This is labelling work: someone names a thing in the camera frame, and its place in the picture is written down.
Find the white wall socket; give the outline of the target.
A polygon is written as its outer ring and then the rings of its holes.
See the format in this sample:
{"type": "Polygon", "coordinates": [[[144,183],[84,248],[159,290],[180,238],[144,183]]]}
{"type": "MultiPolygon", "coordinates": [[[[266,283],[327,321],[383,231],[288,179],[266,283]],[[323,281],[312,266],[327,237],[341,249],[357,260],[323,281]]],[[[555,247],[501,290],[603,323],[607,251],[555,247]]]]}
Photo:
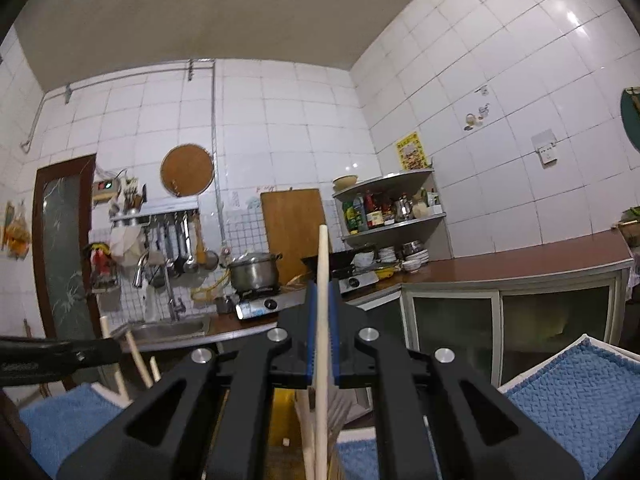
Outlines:
{"type": "Polygon", "coordinates": [[[552,165],[558,160],[558,155],[556,154],[558,140],[556,140],[552,129],[544,130],[532,136],[532,144],[542,166],[552,165]]]}

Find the yellow perforated utensil holder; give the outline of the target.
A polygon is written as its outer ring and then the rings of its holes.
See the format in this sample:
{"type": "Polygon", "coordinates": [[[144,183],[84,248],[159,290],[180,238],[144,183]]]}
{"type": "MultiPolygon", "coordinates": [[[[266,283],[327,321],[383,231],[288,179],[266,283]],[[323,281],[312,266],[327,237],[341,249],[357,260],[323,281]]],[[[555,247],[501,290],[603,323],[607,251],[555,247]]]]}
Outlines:
{"type": "Polygon", "coordinates": [[[274,390],[264,473],[265,479],[306,478],[294,390],[274,390]]]}

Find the yellow wall poster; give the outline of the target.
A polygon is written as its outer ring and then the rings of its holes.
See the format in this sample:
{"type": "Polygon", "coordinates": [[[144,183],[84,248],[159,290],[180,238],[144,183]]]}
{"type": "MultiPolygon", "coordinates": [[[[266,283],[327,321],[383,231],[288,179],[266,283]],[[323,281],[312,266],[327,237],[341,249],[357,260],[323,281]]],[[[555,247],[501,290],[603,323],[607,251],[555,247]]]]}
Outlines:
{"type": "Polygon", "coordinates": [[[403,170],[426,169],[428,167],[420,136],[416,131],[396,142],[396,151],[403,170]]]}

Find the steel sink faucet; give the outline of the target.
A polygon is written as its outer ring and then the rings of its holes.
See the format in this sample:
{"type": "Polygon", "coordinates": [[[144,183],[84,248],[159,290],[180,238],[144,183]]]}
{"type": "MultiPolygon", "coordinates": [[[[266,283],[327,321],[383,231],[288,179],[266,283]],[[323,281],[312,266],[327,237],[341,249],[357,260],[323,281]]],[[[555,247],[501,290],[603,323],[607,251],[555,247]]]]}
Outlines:
{"type": "Polygon", "coordinates": [[[167,307],[169,312],[169,318],[172,322],[178,322],[180,315],[186,312],[186,307],[183,302],[179,300],[174,292],[174,288],[171,285],[171,275],[169,273],[169,263],[161,252],[152,252],[152,250],[146,250],[138,259],[136,270],[134,271],[134,280],[132,286],[136,289],[144,289],[145,284],[150,284],[150,281],[146,278],[145,269],[148,266],[157,266],[162,271],[164,287],[167,295],[167,307]]]}

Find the kitchen counter with cabinets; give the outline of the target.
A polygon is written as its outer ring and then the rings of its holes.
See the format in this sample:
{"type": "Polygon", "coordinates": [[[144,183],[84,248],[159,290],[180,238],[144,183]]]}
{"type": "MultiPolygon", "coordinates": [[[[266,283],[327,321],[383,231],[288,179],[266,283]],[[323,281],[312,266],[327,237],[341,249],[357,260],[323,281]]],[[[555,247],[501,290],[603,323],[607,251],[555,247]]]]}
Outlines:
{"type": "Polygon", "coordinates": [[[352,292],[406,346],[460,352],[496,386],[582,335],[618,344],[634,257],[616,231],[436,260],[352,292]]]}

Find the dark wooden glass door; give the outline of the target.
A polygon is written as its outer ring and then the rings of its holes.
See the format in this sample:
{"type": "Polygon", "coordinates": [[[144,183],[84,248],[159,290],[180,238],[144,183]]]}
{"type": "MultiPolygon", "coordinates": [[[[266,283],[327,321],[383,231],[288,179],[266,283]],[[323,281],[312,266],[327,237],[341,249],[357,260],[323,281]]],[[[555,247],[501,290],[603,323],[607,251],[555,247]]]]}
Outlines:
{"type": "Polygon", "coordinates": [[[99,309],[84,256],[92,219],[96,158],[77,157],[36,173],[32,196],[32,264],[44,333],[49,338],[101,336],[99,309]]]}

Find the steel gas stove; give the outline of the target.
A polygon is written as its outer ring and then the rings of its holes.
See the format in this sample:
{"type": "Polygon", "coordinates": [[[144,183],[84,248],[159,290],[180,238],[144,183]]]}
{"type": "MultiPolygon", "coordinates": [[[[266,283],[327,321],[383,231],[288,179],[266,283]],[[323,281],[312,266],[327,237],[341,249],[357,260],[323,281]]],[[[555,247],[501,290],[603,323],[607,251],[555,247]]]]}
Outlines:
{"type": "MultiPolygon", "coordinates": [[[[374,271],[363,272],[351,278],[337,281],[342,296],[358,292],[358,290],[375,285],[377,282],[378,276],[374,271]]],[[[304,288],[294,289],[292,292],[279,292],[275,295],[259,294],[253,299],[242,299],[235,306],[235,313],[240,321],[260,318],[288,308],[301,306],[305,302],[306,296],[304,288]]]]}

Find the steel kitchen sink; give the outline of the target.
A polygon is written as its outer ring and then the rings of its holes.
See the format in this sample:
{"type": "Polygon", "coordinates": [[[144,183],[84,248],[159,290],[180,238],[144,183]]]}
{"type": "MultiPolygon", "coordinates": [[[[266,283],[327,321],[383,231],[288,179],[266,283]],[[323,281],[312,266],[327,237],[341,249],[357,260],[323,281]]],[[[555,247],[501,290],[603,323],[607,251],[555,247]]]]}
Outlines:
{"type": "Polygon", "coordinates": [[[204,336],[209,330],[209,316],[191,316],[180,321],[163,320],[157,322],[135,322],[120,326],[112,337],[126,341],[126,333],[131,333],[138,346],[157,342],[175,341],[204,336]]]}

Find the steel cooking pot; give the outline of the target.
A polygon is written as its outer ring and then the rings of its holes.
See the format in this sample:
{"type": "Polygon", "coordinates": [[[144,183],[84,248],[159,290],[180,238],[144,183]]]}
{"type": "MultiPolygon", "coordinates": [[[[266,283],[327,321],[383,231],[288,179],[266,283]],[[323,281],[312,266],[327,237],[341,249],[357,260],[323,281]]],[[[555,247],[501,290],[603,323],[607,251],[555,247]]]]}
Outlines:
{"type": "Polygon", "coordinates": [[[248,252],[227,266],[232,287],[239,294],[279,287],[278,261],[281,254],[248,252]]]}

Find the corner steel shelf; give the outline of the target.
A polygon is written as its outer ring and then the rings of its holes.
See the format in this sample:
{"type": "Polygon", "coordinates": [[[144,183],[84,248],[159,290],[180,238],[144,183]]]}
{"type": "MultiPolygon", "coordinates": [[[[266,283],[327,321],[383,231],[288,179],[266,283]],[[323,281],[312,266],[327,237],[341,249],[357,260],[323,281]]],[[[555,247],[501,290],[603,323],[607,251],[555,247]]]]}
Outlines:
{"type": "Polygon", "coordinates": [[[391,172],[360,180],[345,174],[332,195],[342,242],[348,248],[392,246],[409,255],[414,243],[432,261],[452,256],[446,212],[432,168],[391,172]]]}

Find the green round wall board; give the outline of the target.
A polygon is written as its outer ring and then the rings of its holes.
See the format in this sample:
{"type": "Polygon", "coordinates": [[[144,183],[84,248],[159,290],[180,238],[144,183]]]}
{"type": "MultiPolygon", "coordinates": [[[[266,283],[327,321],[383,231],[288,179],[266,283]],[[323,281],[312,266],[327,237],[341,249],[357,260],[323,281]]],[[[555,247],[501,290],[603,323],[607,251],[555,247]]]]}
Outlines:
{"type": "Polygon", "coordinates": [[[628,87],[620,95],[620,116],[631,145],[640,151],[640,88],[628,87]]]}

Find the round woven tray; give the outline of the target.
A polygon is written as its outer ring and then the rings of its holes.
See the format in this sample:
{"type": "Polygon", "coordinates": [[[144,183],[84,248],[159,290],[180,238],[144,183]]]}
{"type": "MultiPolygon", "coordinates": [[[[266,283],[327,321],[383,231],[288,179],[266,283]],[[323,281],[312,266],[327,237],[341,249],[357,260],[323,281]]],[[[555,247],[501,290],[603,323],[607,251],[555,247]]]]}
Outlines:
{"type": "Polygon", "coordinates": [[[212,155],[198,144],[179,145],[160,164],[160,180],[173,196],[201,194],[214,180],[212,155]]]}

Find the blue knitted table cloth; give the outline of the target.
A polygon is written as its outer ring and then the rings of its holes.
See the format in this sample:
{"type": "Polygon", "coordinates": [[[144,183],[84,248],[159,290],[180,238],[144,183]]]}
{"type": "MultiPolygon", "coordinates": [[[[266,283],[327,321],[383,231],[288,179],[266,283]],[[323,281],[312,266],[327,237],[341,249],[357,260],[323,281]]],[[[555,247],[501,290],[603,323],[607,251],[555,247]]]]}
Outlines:
{"type": "MultiPolygon", "coordinates": [[[[500,392],[597,478],[639,416],[639,358],[587,335],[500,392]]],[[[22,408],[32,457],[55,476],[62,461],[127,406],[99,384],[22,408]]]]}

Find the steel hanging utensil rack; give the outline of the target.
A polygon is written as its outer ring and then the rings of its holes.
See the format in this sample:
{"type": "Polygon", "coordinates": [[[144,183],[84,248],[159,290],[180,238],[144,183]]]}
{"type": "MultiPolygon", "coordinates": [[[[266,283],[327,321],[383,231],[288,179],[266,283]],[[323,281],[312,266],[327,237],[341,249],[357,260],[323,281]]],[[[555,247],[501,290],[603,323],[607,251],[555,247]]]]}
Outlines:
{"type": "Polygon", "coordinates": [[[112,226],[140,226],[140,224],[150,223],[155,217],[180,214],[185,211],[198,211],[196,196],[150,200],[139,208],[132,208],[128,212],[110,214],[110,222],[112,226]]]}

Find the black wok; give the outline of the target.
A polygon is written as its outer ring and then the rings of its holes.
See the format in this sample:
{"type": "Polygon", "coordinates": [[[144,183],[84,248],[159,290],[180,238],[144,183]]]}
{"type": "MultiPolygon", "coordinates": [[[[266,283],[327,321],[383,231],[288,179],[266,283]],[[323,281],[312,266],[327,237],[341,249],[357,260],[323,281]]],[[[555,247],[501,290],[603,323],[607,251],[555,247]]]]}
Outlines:
{"type": "MultiPolygon", "coordinates": [[[[366,252],[373,252],[374,247],[372,245],[363,246],[356,249],[343,250],[342,252],[330,252],[329,253],[329,270],[330,274],[337,278],[338,276],[351,276],[355,272],[354,259],[358,254],[365,254],[366,252]]],[[[316,273],[318,268],[318,256],[308,256],[301,258],[300,261],[306,266],[306,268],[316,273]]]]}

